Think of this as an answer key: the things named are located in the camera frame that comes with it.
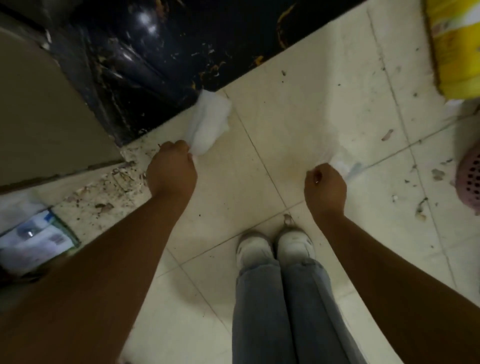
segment leg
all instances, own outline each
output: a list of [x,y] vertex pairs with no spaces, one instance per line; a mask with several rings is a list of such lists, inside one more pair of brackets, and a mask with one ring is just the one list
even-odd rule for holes
[[233,364],[295,364],[280,266],[271,244],[260,234],[244,236],[237,264]]
[[299,363],[365,363],[334,301],[327,272],[314,260],[308,236],[299,230],[288,231],[277,241]]

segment white sneaker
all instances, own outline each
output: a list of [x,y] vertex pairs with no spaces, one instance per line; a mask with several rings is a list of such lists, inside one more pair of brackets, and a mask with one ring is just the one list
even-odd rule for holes
[[248,232],[240,238],[237,248],[237,267],[243,269],[274,260],[273,245],[262,233]]
[[276,258],[282,268],[315,259],[315,249],[308,235],[298,228],[287,228],[276,238]]

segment yellow package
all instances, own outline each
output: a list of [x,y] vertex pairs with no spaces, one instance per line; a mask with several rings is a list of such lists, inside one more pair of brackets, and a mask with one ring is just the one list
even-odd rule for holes
[[427,0],[427,14],[441,92],[480,97],[480,0]]

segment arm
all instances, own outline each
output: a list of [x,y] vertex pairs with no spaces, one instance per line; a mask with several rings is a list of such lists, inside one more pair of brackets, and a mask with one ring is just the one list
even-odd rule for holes
[[116,361],[195,188],[186,143],[163,144],[147,177],[147,203],[47,276],[0,322],[0,362]]
[[305,179],[305,200],[353,285],[406,363],[480,363],[480,309],[384,247],[343,210],[347,186],[328,164]]

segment gray jeans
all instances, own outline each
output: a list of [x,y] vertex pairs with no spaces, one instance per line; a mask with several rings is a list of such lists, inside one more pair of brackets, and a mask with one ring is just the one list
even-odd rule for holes
[[313,259],[243,269],[233,313],[233,364],[364,364],[325,269]]

